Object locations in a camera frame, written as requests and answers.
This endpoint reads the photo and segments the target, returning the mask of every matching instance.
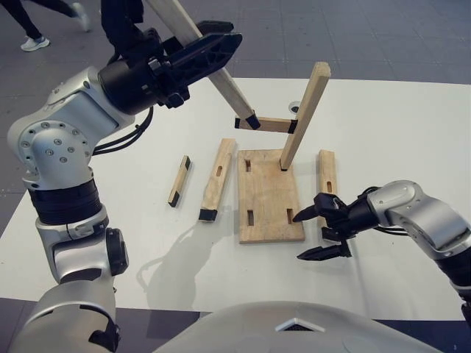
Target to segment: mortise hole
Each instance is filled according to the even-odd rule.
[[[247,223],[253,226],[253,210],[247,210]]]
[[[286,209],[286,215],[288,216],[288,224],[293,224],[293,209]]]

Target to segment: gray floor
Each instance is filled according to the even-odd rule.
[[[326,60],[337,79],[387,79],[471,84],[470,0],[185,0],[195,21],[232,21],[244,41],[228,64],[237,77],[307,78],[315,61]],[[0,234],[24,192],[24,172],[7,149],[8,126],[39,108],[50,90],[87,65],[103,66],[112,54],[99,26],[99,1],[83,0],[92,33],[28,1],[24,6],[52,44],[23,53],[24,33],[0,7]],[[146,24],[169,31],[146,7]],[[0,352],[10,342],[31,303],[0,300]],[[185,325],[194,313],[172,313],[170,333],[158,326],[167,312],[120,310],[135,332],[120,352],[150,352]],[[426,340],[427,325],[417,337]],[[446,352],[469,351],[469,343],[447,341]],[[445,341],[436,344],[445,345]]]

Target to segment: light wood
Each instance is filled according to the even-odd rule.
[[[336,156],[332,151],[319,151],[319,192],[337,194]],[[326,227],[324,217],[319,217],[317,225]]]
[[[287,170],[293,161],[294,155],[301,144],[304,133],[324,93],[325,86],[330,78],[330,67],[328,63],[316,63],[312,70],[311,78],[304,92],[300,108],[296,114],[298,120],[293,135],[288,136],[285,148],[281,154],[280,164],[283,170]]]
[[[305,240],[293,168],[280,170],[281,149],[240,151],[237,158],[239,242]]]
[[[297,120],[279,119],[279,118],[264,118],[259,116],[261,126],[257,131],[270,131],[270,132],[285,132],[292,134],[296,131]],[[252,130],[252,127],[240,118],[235,118],[236,129]]]
[[[188,173],[188,169],[190,168],[190,157],[185,155],[183,156],[182,162],[180,163],[180,168],[178,169],[177,178],[175,178],[174,186],[170,191],[169,196],[169,205],[172,207],[176,207],[178,200],[182,195],[183,185],[185,184],[186,175]]]
[[[200,221],[215,221],[219,202],[221,201],[224,184],[229,174],[230,164],[236,147],[236,140],[233,138],[223,138],[219,145],[218,154],[214,161],[213,170],[206,185],[201,210],[199,211]]]
[[[198,27],[177,0],[147,0],[147,3],[183,46],[202,37]],[[208,78],[238,116],[246,119],[254,114],[226,68],[212,73]]]

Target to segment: sneaker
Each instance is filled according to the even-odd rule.
[[[27,41],[24,44],[21,44],[22,51],[34,51],[51,44],[51,42],[49,42],[49,39],[45,38],[44,36],[38,39],[32,39],[30,37],[26,38],[28,38]]]
[[[79,21],[80,26],[82,26],[82,29],[85,32],[89,32],[91,29],[90,26],[90,18],[88,17],[87,13],[85,12],[85,9],[83,8],[82,4],[79,2],[74,2],[71,5],[72,9],[75,11],[77,14],[76,19]]]

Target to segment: white table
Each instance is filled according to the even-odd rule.
[[[237,83],[260,116],[293,118],[288,104],[301,99],[307,80]],[[310,205],[317,192],[317,152],[330,149],[346,202],[370,185],[411,179],[471,219],[470,97],[466,85],[331,80],[294,160],[301,205]],[[235,138],[239,149],[277,149],[286,140],[234,129],[233,120],[204,79],[191,86],[181,108],[157,108],[134,146],[93,160],[110,225],[123,231],[130,256],[130,267],[116,279],[119,307],[214,311],[296,300],[370,318],[462,319],[447,278],[410,238],[365,232],[350,241],[352,258],[323,263],[296,259],[319,245],[315,221],[305,222],[304,243],[240,245],[235,159],[216,223],[199,223],[221,138]],[[166,201],[184,154],[193,166],[179,207],[171,208]],[[54,285],[35,217],[26,195],[0,240],[2,297],[38,300]]]

